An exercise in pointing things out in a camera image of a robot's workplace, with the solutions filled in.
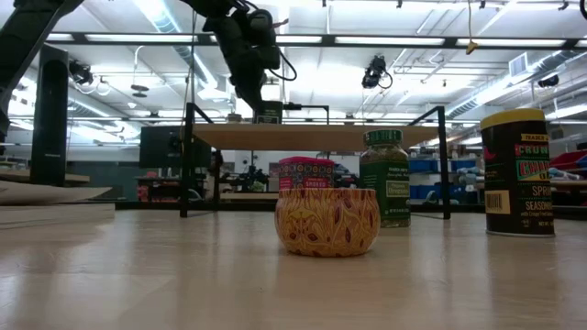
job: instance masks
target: red box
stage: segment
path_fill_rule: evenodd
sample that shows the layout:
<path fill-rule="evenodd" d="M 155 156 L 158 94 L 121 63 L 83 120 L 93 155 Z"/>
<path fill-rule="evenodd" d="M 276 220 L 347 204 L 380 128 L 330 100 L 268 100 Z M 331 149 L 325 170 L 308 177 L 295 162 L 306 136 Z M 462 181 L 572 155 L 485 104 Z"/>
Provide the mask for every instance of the red box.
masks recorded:
<path fill-rule="evenodd" d="M 333 188 L 334 161 L 291 157 L 279 162 L 279 189 Z"/>

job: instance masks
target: air duct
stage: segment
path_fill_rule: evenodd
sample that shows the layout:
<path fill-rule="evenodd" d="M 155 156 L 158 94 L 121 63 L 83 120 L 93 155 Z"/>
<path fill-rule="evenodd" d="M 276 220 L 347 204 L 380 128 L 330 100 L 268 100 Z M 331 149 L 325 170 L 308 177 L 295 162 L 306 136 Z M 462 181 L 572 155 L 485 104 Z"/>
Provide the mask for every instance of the air duct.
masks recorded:
<path fill-rule="evenodd" d="M 486 82 L 465 97 L 447 105 L 447 119 L 454 119 L 514 90 L 520 83 L 545 77 L 560 65 L 578 59 L 584 52 L 558 50 L 543 57 L 529 59 L 526 54 L 510 62 L 510 71 Z"/>
<path fill-rule="evenodd" d="M 135 4 L 160 33 L 182 33 L 164 0 L 135 0 Z M 189 66 L 192 65 L 190 47 L 173 46 L 173 49 Z M 218 83 L 214 75 L 205 67 L 196 52 L 194 52 L 194 73 L 205 89 L 217 88 Z"/>

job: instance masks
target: jar lid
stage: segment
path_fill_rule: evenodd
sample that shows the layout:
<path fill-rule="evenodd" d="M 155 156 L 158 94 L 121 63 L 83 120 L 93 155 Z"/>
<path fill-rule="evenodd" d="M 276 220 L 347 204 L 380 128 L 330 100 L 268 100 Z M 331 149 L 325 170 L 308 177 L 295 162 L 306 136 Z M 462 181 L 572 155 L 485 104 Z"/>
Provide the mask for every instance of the jar lid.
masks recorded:
<path fill-rule="evenodd" d="M 380 129 L 365 133 L 363 141 L 366 146 L 381 145 L 386 143 L 400 143 L 404 139 L 404 133 L 397 129 Z"/>

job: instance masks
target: black post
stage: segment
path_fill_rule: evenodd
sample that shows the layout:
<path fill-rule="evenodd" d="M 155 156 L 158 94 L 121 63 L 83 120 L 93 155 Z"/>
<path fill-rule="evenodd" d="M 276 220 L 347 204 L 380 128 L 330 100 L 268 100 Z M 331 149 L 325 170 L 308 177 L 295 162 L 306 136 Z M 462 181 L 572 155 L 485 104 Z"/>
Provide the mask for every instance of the black post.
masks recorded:
<path fill-rule="evenodd" d="M 450 220 L 450 191 L 449 191 L 449 155 L 447 150 L 447 128 L 444 117 L 444 106 L 436 106 L 438 110 L 438 140 L 440 141 L 440 178 L 442 185 L 442 212 L 445 220 Z"/>
<path fill-rule="evenodd" d="M 40 51 L 30 182 L 65 185 L 67 146 L 67 51 L 45 45 Z"/>
<path fill-rule="evenodd" d="M 217 149 L 215 154 L 214 167 L 214 210 L 220 208 L 220 160 L 222 160 L 222 150 Z"/>
<path fill-rule="evenodd" d="M 182 205 L 180 217 L 187 217 L 190 208 L 190 187 L 192 186 L 192 168 L 194 167 L 193 134 L 195 104 L 188 103 L 185 107 L 185 127 L 183 128 L 183 158 L 182 158 Z"/>

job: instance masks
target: ceiling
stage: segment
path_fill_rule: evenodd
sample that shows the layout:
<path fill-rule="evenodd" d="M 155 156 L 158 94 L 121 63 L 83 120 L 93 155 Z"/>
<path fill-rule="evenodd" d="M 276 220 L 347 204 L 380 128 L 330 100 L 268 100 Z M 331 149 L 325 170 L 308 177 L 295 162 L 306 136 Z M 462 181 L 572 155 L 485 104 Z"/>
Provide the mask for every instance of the ceiling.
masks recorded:
<path fill-rule="evenodd" d="M 64 17 L 54 28 L 58 32 L 116 32 L 156 33 L 137 3 L 163 2 L 182 32 L 192 29 L 192 10 L 179 0 L 85 0 L 73 13 Z M 461 36 L 469 34 L 467 2 L 403 1 L 401 9 L 394 1 L 321 1 L 314 0 L 253 0 L 268 9 L 275 20 L 289 18 L 289 24 L 280 27 L 281 34 L 363 34 L 396 36 Z M 559 11 L 560 1 L 473 1 L 471 33 L 474 37 L 502 38 L 565 38 L 581 39 L 587 30 L 578 11 L 577 2 L 570 1 L 566 10 Z M 0 7 L 0 26 L 13 8 Z M 205 19 L 197 18 L 196 31 L 201 32 Z M 104 108 L 117 116 L 180 116 L 186 98 L 185 76 L 188 64 L 172 47 L 148 46 L 138 53 L 138 67 L 133 77 L 135 46 L 79 46 L 60 45 L 73 59 L 92 66 L 92 72 L 108 81 L 89 93 L 94 107 Z M 218 47 L 200 47 L 195 50 L 204 66 L 216 77 L 227 77 L 228 68 Z M 356 118 L 417 117 L 433 105 L 448 105 L 475 91 L 485 83 L 508 72 L 508 62 L 523 53 L 521 50 L 475 50 L 466 55 L 464 50 L 452 49 L 368 49 L 368 48 L 285 48 L 284 53 L 297 69 L 298 79 L 286 82 L 284 88 L 265 87 L 266 98 L 303 105 L 330 105 L 334 118 L 354 115 Z M 388 66 L 394 63 L 393 86 L 388 90 L 364 90 L 360 84 L 364 68 L 374 55 L 383 55 Z M 34 80 L 36 60 L 28 78 Z M 587 79 L 585 57 L 559 69 L 560 85 L 571 86 Z M 132 83 L 150 88 L 147 98 L 136 98 L 130 89 Z M 84 94 L 93 87 L 82 87 Z M 534 97 L 553 93 L 553 89 L 535 89 Z M 532 101 L 531 84 L 522 83 L 505 95 L 488 101 L 487 105 L 513 108 Z M 211 117 L 226 116 L 236 111 L 250 116 L 242 103 L 212 102 L 195 97 L 196 103 Z M 481 110 L 464 116 L 481 119 L 487 113 Z M 289 112 L 286 117 L 323 117 L 319 110 Z"/>

